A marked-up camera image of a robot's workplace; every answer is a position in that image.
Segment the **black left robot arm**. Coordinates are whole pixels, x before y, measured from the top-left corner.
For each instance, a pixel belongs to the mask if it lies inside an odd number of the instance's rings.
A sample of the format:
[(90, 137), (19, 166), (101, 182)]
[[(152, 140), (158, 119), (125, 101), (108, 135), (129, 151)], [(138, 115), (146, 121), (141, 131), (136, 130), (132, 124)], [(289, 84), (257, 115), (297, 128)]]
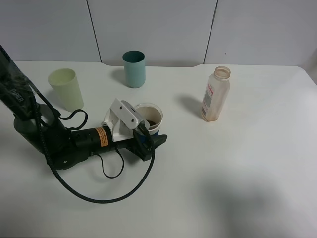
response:
[(4, 48), (0, 50), (0, 100), (15, 116), (14, 128), (42, 153), (53, 173), (67, 170), (92, 156), (125, 148), (142, 161), (153, 161), (155, 150), (167, 135), (151, 135), (141, 122), (132, 137), (114, 141), (107, 125), (84, 129), (88, 116), (78, 127), (66, 128), (60, 112), (20, 71)]

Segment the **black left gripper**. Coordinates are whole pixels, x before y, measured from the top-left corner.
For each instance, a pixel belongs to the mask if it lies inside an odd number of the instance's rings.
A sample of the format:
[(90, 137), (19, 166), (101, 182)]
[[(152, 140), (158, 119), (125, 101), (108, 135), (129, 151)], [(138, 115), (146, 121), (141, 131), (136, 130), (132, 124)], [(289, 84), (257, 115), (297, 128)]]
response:
[(151, 159), (151, 150), (157, 149), (167, 141), (167, 135), (150, 135), (146, 141), (132, 131), (131, 138), (115, 142), (109, 127), (102, 126), (73, 131), (71, 139), (76, 148), (76, 161), (85, 161), (93, 155), (123, 148), (138, 156), (142, 161), (147, 161)]

